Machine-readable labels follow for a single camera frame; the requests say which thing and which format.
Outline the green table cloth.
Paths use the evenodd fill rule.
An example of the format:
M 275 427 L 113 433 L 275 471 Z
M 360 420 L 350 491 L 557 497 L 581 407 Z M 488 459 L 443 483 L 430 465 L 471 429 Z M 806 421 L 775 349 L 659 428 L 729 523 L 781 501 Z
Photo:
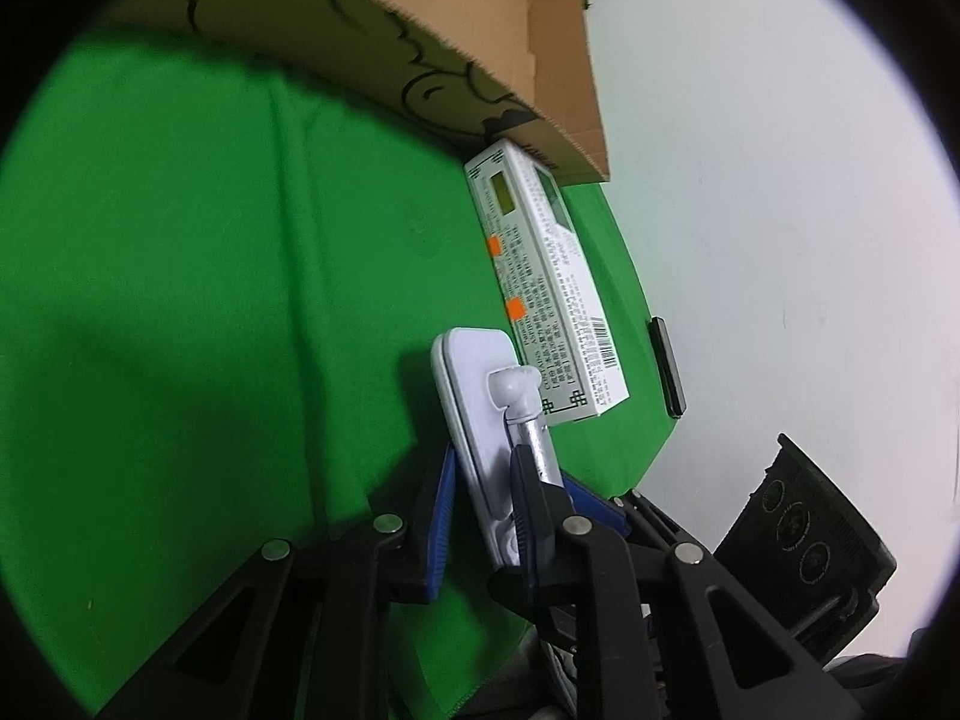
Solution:
M 100 709 L 272 536 L 404 507 L 503 327 L 459 158 L 301 71 L 80 37 L 2 158 L 2 585 Z

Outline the white folding phone stand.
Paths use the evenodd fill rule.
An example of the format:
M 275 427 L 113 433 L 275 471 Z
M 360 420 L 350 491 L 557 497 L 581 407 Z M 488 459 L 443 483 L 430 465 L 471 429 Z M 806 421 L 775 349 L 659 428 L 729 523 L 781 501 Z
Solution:
M 439 335 L 431 347 L 431 369 L 491 562 L 516 566 L 512 449 L 527 445 L 537 478 L 563 483 L 540 400 L 540 371 L 517 359 L 505 332 L 489 328 L 453 328 Z

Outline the white green medicine box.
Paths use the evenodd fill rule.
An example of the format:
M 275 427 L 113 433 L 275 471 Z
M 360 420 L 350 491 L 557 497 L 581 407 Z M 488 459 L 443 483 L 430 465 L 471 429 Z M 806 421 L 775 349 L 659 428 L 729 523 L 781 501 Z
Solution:
M 466 165 L 517 354 L 540 372 L 548 424 L 601 416 L 630 397 L 612 330 L 563 193 L 508 140 Z

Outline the large open cardboard box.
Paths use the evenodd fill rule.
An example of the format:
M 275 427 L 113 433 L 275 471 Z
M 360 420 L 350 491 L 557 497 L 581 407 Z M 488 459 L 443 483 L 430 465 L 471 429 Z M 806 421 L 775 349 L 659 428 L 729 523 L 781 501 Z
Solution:
M 508 138 L 563 184 L 608 176 L 583 0 L 114 0 L 106 16 L 312 71 L 466 156 Z

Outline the black flat bar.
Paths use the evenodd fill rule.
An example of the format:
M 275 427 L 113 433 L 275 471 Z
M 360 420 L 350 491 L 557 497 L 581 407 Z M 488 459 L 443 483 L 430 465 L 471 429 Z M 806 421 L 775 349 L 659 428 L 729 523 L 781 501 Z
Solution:
M 647 333 L 658 365 L 665 409 L 672 419 L 680 419 L 685 415 L 686 398 L 667 323 L 662 317 L 652 317 L 647 322 Z

